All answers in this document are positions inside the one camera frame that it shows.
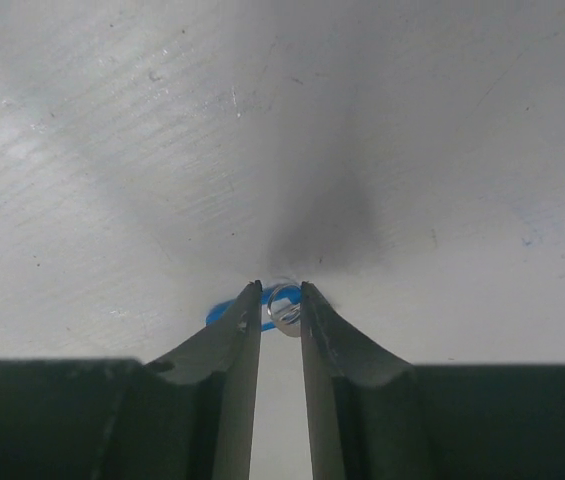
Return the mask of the key with solid blue tag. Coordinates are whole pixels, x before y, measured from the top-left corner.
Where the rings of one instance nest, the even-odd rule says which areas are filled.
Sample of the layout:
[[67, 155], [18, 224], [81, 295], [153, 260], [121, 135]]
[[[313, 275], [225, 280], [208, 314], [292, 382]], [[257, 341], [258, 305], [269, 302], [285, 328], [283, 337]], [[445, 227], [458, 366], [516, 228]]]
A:
[[298, 338], [301, 334], [301, 287], [299, 284], [279, 283], [266, 287], [261, 295], [261, 331], [278, 330], [284, 335]]

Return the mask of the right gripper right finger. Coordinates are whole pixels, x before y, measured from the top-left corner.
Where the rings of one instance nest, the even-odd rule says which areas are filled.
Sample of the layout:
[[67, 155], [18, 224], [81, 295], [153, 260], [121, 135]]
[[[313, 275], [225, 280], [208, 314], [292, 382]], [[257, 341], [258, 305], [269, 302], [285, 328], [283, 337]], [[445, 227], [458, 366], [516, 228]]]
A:
[[301, 287], [317, 479], [565, 479], [565, 364], [411, 364]]

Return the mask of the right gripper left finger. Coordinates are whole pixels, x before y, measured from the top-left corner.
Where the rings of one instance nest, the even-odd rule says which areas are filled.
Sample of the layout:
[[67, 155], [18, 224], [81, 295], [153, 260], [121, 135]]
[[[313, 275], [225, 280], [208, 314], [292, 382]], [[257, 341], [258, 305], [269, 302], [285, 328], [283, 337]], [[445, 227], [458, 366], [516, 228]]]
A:
[[245, 479], [259, 282], [149, 362], [0, 359], [0, 479]]

